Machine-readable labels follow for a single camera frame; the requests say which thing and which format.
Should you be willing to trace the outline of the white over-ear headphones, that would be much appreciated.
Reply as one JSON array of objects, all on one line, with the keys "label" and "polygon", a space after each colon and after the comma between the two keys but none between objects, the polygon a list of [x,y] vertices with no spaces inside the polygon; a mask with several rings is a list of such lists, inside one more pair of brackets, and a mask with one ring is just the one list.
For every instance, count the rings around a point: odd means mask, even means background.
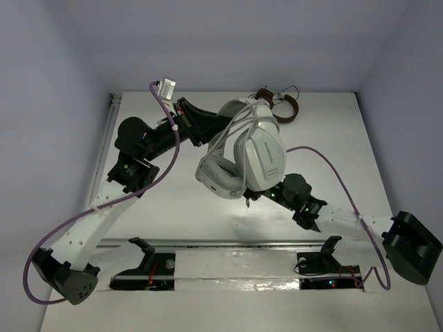
[{"label": "white over-ear headphones", "polygon": [[246,189],[259,192],[278,184],[287,152],[269,105],[264,100],[234,99],[217,114],[230,122],[208,143],[195,178],[223,199],[239,199]]}]

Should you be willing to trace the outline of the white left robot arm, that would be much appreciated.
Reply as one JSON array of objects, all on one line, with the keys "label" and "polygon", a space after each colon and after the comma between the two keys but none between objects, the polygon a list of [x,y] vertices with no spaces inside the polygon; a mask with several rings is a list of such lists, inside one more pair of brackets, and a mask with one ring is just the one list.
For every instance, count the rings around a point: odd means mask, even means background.
[{"label": "white left robot arm", "polygon": [[185,98],[174,104],[161,101],[166,117],[151,128],[138,117],[118,127],[116,164],[91,201],[89,208],[64,222],[67,231],[48,248],[40,244],[26,261],[23,285],[26,293],[28,271],[39,276],[61,295],[60,302],[78,305],[88,298],[105,278],[104,257],[92,261],[93,252],[117,219],[146,191],[159,184],[172,170],[180,144],[206,144],[227,128],[231,118],[194,107]]}]

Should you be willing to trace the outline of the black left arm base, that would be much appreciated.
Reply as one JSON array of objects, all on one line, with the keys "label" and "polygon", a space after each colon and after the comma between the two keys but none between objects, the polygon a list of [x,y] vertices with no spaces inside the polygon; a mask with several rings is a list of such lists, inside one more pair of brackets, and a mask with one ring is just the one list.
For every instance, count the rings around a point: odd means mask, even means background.
[{"label": "black left arm base", "polygon": [[140,262],[133,268],[122,269],[111,278],[114,291],[173,291],[175,252],[156,252],[144,239],[128,240],[135,245],[136,253],[142,253]]}]

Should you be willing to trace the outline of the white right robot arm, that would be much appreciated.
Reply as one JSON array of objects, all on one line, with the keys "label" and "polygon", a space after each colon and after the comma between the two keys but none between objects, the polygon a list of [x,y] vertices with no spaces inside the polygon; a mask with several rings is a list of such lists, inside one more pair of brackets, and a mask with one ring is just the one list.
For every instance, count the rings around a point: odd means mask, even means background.
[{"label": "white right robot arm", "polygon": [[413,214],[362,216],[336,207],[312,196],[300,174],[289,174],[265,191],[246,190],[244,196],[266,197],[291,211],[302,229],[327,236],[320,250],[298,255],[297,269],[307,277],[379,267],[426,285],[442,253],[442,243]]}]

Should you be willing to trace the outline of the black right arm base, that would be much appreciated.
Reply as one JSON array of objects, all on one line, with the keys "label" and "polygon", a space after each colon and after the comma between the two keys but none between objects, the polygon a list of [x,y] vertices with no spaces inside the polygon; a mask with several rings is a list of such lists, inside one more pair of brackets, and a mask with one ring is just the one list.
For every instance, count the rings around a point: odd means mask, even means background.
[{"label": "black right arm base", "polygon": [[301,290],[363,289],[359,266],[341,265],[332,254],[342,238],[332,236],[319,251],[299,252],[294,272]]}]

